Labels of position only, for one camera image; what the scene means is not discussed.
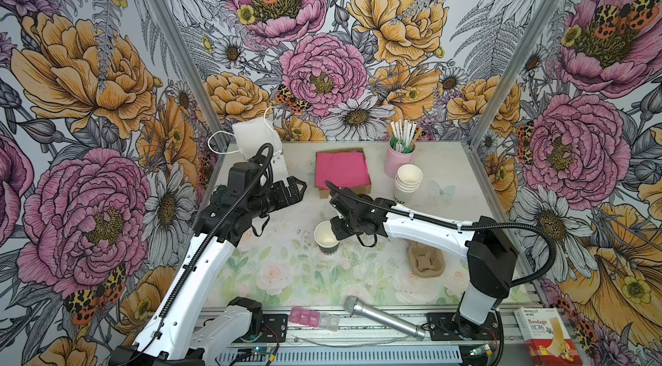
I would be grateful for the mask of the paper coffee cup black sleeve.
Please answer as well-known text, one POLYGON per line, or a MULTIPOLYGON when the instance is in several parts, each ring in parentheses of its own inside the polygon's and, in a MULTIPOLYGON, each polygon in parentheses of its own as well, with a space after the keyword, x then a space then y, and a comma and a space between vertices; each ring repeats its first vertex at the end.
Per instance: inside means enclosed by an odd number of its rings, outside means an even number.
POLYGON ((325 255, 336 253, 340 241, 334 235, 330 221, 323 221, 314 230, 314 240, 318 249, 325 255))

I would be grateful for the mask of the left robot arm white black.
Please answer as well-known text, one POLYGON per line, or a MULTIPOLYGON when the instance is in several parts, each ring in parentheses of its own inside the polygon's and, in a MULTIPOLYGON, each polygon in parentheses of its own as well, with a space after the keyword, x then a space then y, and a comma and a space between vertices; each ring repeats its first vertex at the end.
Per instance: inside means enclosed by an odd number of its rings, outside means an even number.
POLYGON ((199 315, 220 271, 255 221, 267 224, 273 212, 298 204, 307 188, 294 176, 273 178, 274 147, 265 143, 255 156, 234 164, 228 182, 217 188, 198 217, 191 243, 157 311, 130 345, 117 347, 111 365, 206 365, 238 338, 261 329, 262 306, 237 299, 229 312, 202 329, 199 315))

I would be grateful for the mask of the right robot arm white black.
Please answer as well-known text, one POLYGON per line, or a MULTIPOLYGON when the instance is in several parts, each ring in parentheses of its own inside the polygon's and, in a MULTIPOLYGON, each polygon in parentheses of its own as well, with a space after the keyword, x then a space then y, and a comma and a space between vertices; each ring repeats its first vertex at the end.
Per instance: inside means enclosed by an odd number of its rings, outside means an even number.
POLYGON ((467 262, 470 283, 460 305, 448 321, 450 330, 462 338, 477 338, 491 311, 519 285, 538 280, 553 267, 557 246, 539 226, 521 223, 498 223, 482 217, 479 221, 460 221, 421 214, 383 198, 358 195, 350 188, 339 188, 331 181, 329 203, 338 215, 331 219, 337 240, 355 237, 360 242, 379 237, 400 238, 442 250, 467 262), (548 247, 546 261, 534 273, 513 277, 519 252, 506 235, 507 230, 528 231, 548 247))

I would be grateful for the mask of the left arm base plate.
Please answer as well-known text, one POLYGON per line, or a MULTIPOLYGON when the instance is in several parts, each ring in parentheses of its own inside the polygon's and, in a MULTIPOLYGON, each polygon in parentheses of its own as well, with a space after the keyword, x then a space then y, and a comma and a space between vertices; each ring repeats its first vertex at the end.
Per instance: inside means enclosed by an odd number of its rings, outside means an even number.
POLYGON ((264 314, 258 331, 239 337, 236 343, 284 343, 288 331, 287 314, 264 314))

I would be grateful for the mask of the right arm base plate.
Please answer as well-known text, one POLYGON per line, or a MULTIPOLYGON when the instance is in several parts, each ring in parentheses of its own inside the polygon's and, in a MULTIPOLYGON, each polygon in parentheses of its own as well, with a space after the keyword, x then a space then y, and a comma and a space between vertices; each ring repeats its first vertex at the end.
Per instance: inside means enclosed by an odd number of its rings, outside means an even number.
POLYGON ((490 312, 481 325, 475 325, 456 313, 431 312, 426 314, 426 324, 433 341, 497 341, 502 336, 494 312, 490 312))

